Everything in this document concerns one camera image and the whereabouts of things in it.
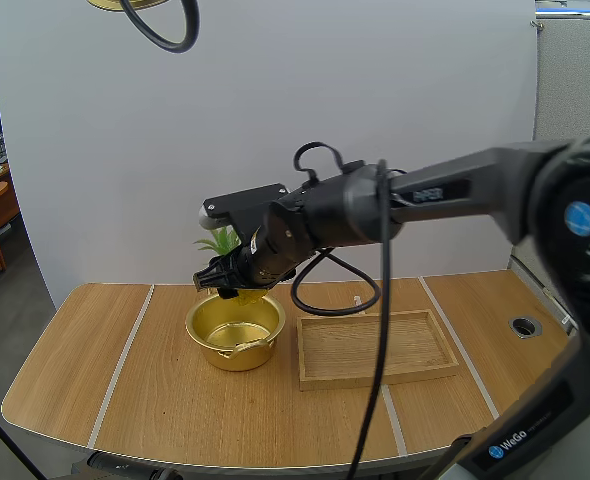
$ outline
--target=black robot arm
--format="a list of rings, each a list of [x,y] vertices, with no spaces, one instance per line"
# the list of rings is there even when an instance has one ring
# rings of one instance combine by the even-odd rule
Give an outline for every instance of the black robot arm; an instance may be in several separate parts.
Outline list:
[[[271,288],[322,249],[380,242],[376,167],[344,165],[341,157],[338,165],[336,177],[319,181],[309,171],[293,192],[272,186],[259,192],[261,202],[236,201],[231,212],[220,211],[218,225],[254,209],[240,235],[247,241],[197,272],[197,288],[216,287],[223,296]],[[513,244],[532,235],[578,320],[579,334],[551,369],[486,429],[458,439],[423,477],[502,478],[590,414],[590,138],[510,145],[407,174],[391,171],[389,190],[391,237],[406,222],[480,214],[491,215]],[[250,199],[258,192],[241,193]]]

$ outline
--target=white wall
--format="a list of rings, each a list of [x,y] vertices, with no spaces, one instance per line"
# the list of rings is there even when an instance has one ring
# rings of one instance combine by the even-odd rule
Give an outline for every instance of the white wall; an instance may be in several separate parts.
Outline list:
[[[84,282],[190,282],[203,199],[297,187],[306,142],[412,169],[530,139],[532,0],[430,3],[202,0],[197,46],[176,56],[83,0],[0,2],[4,134],[55,304]],[[145,17],[179,37],[179,8]],[[488,218],[414,224],[394,273],[499,269],[509,251]],[[375,246],[341,256],[379,273]]]

